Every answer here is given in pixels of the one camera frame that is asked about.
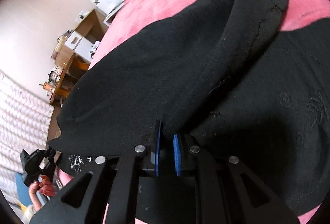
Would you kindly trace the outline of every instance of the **finger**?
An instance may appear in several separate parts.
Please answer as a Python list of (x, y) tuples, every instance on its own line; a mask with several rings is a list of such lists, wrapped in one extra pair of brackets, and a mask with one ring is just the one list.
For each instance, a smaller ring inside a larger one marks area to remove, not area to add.
[(44, 193), (44, 195), (49, 196), (49, 197), (54, 197), (56, 194), (54, 191), (47, 191), (46, 193)]
[(43, 180), (42, 181), (42, 185), (46, 186), (46, 185), (51, 185), (52, 183), (49, 180)]
[(29, 193), (36, 193), (37, 189), (39, 189), (39, 182), (35, 181), (29, 186)]
[(47, 191), (54, 191), (54, 187), (50, 185), (45, 185), (39, 190), (40, 193), (45, 193)]
[(39, 201), (38, 197), (34, 194), (33, 196), (30, 196), (31, 202), (34, 206), (34, 209), (36, 211), (39, 211), (42, 207), (41, 202)]
[(49, 177), (46, 176), (46, 175), (41, 175), (40, 177), (41, 177), (42, 180), (49, 180)]

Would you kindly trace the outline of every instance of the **curtain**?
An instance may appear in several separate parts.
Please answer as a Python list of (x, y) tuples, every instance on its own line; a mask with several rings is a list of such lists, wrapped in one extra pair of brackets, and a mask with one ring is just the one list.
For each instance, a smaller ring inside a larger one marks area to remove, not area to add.
[(46, 148), (54, 107), (35, 97), (0, 70), (0, 189), (18, 204), (15, 174), (23, 173), (20, 153)]

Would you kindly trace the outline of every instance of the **blue gripper pad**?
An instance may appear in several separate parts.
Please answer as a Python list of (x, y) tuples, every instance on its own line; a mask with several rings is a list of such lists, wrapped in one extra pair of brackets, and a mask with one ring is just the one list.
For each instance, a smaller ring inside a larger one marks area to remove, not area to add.
[(173, 149), (174, 149), (175, 171), (177, 173), (177, 176), (180, 176), (180, 174), (181, 174), (181, 153), (180, 153), (177, 134), (175, 134), (174, 138), (173, 138)]

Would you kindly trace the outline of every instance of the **black fleece garment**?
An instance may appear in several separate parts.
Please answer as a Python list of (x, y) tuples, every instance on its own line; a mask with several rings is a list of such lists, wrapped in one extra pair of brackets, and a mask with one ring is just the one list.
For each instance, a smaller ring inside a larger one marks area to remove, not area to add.
[(168, 139), (236, 155), (297, 215), (311, 210), (330, 188), (330, 19), (278, 32), (287, 4), (198, 0), (148, 25), (78, 81), (50, 146), (120, 155), (158, 119)]

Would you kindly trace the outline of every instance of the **white wall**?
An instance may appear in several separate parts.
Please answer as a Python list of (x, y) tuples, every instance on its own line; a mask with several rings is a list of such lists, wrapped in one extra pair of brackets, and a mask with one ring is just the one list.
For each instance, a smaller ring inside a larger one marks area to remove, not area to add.
[(0, 70), (38, 97), (54, 67), (50, 58), (57, 38), (76, 26), (91, 0), (3, 0), (0, 2)]

